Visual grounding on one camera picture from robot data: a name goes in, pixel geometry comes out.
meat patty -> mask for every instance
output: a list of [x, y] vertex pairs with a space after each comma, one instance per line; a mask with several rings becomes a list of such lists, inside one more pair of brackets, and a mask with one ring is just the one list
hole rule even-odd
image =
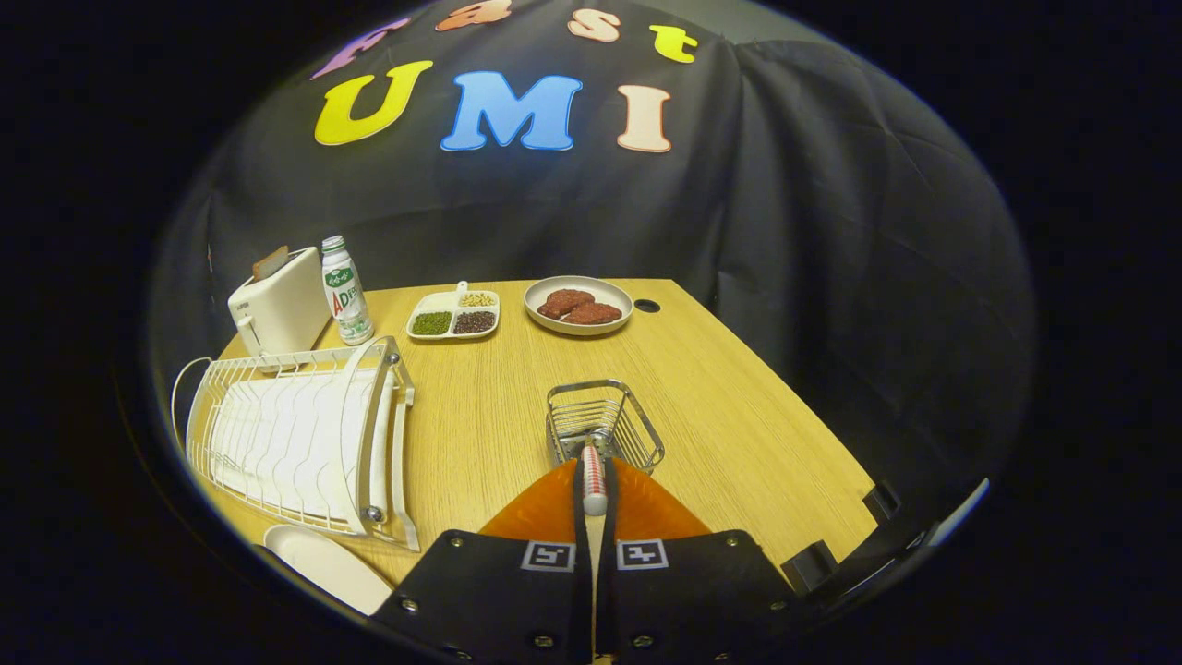
[[595, 295], [578, 288], [559, 288], [546, 298], [546, 302], [538, 307], [538, 313], [546, 318], [558, 320], [564, 314], [570, 313], [574, 307], [584, 302], [593, 302]]
[[584, 302], [566, 314], [563, 322], [578, 322], [580, 325], [596, 325], [599, 322], [611, 322], [624, 315], [618, 308], [603, 302]]

white dish rack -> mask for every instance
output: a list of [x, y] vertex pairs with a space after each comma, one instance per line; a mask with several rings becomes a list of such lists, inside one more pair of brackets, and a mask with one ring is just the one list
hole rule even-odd
[[[209, 361], [184, 457], [220, 491], [285, 521], [420, 550], [403, 496], [415, 386], [394, 338]], [[174, 430], [176, 386], [173, 389]]]

plastic bottle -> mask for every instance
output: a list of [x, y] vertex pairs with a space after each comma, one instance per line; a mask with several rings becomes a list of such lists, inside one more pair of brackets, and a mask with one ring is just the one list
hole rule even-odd
[[320, 252], [324, 295], [329, 300], [332, 318], [337, 319], [340, 340], [351, 347], [361, 345], [374, 337], [374, 321], [365, 305], [357, 265], [345, 249], [345, 239], [340, 235], [325, 237], [320, 242]]

blue letter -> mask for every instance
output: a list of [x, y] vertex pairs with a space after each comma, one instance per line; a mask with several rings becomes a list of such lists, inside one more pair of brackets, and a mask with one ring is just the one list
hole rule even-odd
[[520, 99], [500, 72], [461, 73], [455, 84], [463, 89], [455, 111], [455, 128], [440, 143], [444, 150], [476, 150], [488, 139], [480, 132], [480, 118], [488, 120], [493, 137], [504, 148], [513, 142], [530, 118], [521, 144], [534, 150], [570, 150], [574, 141], [566, 133], [571, 99], [583, 82], [565, 76], [538, 80]]

dish rack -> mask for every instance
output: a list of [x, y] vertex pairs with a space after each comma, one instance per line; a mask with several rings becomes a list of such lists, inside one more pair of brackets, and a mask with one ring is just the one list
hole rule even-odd
[[664, 459], [661, 437], [623, 383], [603, 379], [558, 386], [546, 400], [554, 464], [579, 457], [587, 444], [602, 457], [618, 457], [649, 475]]
[[[402, 449], [415, 386], [394, 338], [209, 361], [183, 441], [193, 471], [272, 516], [418, 552]], [[176, 386], [173, 389], [174, 431]]]

